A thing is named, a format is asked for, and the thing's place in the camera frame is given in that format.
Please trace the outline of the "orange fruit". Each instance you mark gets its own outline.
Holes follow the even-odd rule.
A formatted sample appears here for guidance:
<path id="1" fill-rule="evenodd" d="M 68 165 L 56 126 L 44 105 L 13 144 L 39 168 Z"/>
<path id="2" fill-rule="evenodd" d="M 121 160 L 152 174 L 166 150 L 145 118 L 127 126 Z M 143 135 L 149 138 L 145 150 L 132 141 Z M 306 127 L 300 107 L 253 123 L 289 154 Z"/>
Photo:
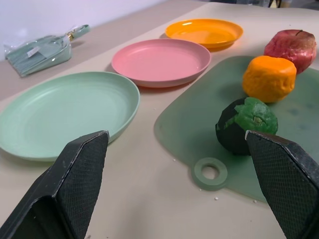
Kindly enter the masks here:
<path id="1" fill-rule="evenodd" d="M 297 70 L 293 62 L 270 56 L 255 57 L 242 81 L 244 92 L 264 103 L 284 99 L 295 88 Z"/>

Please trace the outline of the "green dustpan in plastic bag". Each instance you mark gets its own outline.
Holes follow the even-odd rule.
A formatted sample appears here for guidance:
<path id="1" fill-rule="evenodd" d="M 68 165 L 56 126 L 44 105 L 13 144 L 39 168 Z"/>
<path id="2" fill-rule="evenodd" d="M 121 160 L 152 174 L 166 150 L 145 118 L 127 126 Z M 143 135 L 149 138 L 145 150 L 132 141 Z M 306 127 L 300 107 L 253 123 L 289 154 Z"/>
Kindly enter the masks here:
<path id="1" fill-rule="evenodd" d="M 19 45 L 4 46 L 4 56 L 21 76 L 59 65 L 71 59 L 71 42 L 90 31 L 89 25 L 72 28 L 64 35 L 47 35 Z"/>

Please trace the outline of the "orange plate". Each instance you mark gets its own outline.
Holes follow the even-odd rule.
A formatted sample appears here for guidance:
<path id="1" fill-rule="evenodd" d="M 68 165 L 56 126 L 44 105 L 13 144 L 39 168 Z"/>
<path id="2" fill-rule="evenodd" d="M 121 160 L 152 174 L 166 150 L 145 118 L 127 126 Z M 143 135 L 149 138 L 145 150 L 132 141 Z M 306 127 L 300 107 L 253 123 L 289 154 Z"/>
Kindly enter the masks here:
<path id="1" fill-rule="evenodd" d="M 233 22 L 211 18 L 178 21 L 165 29 L 168 38 L 195 42 L 210 51 L 230 47 L 243 32 L 243 28 Z"/>

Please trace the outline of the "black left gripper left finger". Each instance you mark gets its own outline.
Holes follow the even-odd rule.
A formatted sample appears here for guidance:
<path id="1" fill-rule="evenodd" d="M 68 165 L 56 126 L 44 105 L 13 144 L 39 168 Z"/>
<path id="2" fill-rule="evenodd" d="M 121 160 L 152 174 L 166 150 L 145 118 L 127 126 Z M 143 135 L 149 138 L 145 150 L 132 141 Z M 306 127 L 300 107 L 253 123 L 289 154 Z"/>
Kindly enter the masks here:
<path id="1" fill-rule="evenodd" d="M 67 143 L 0 227 L 0 239 L 85 239 L 108 143 L 106 130 Z"/>

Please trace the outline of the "pink plate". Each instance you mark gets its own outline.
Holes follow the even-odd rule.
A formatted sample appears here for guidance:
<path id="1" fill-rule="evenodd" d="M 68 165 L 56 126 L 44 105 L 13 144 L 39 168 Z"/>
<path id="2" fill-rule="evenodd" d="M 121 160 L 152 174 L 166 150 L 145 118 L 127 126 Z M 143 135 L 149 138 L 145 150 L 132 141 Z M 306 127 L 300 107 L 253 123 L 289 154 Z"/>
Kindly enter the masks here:
<path id="1" fill-rule="evenodd" d="M 178 39 L 151 39 L 128 45 L 112 58 L 112 68 L 147 88 L 184 85 L 198 78 L 209 66 L 205 47 Z"/>

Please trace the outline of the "green plate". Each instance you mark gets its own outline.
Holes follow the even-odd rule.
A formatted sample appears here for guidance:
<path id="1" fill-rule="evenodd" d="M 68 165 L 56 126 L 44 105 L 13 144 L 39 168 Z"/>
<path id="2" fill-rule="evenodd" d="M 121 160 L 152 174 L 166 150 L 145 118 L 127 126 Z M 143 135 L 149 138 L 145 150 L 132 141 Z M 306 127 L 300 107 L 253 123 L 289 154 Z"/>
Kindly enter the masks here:
<path id="1" fill-rule="evenodd" d="M 118 138 L 133 120 L 140 91 L 112 72 L 83 72 L 37 85 L 0 113 L 0 149 L 30 161 L 54 161 L 64 146 L 106 130 Z"/>

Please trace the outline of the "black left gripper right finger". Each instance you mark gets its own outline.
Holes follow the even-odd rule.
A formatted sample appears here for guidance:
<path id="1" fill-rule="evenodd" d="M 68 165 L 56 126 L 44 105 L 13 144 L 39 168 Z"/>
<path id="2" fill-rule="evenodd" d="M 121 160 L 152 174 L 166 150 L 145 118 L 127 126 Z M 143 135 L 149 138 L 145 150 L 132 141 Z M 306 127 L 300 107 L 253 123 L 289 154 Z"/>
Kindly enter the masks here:
<path id="1" fill-rule="evenodd" d="M 297 143 L 248 130 L 260 188 L 286 239 L 319 239 L 319 164 Z"/>

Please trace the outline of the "green cutting board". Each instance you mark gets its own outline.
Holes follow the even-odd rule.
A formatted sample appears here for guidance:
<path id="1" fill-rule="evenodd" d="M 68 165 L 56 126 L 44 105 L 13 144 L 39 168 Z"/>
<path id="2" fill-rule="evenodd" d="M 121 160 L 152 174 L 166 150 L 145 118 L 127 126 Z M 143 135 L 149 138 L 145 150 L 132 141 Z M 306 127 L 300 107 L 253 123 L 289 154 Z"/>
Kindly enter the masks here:
<path id="1" fill-rule="evenodd" d="M 233 56 L 216 64 L 160 114 L 154 130 L 175 159 L 193 167 L 216 158 L 227 168 L 226 188 L 264 202 L 251 157 L 228 152 L 215 134 L 222 111 L 245 97 L 242 77 L 251 60 Z M 294 90 L 270 108 L 278 118 L 278 136 L 296 142 L 319 163 L 319 65 L 299 74 Z"/>

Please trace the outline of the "red apple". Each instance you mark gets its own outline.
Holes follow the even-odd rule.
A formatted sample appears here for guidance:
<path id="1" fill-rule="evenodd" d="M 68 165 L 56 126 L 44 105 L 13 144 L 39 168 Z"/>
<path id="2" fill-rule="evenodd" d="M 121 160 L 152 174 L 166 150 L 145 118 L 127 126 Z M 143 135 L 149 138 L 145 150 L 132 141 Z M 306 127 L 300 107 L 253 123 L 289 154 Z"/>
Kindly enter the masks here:
<path id="1" fill-rule="evenodd" d="M 281 30 L 265 46 L 264 55 L 293 62 L 297 74 L 300 74 L 314 62 L 317 56 L 315 36 L 304 30 Z"/>

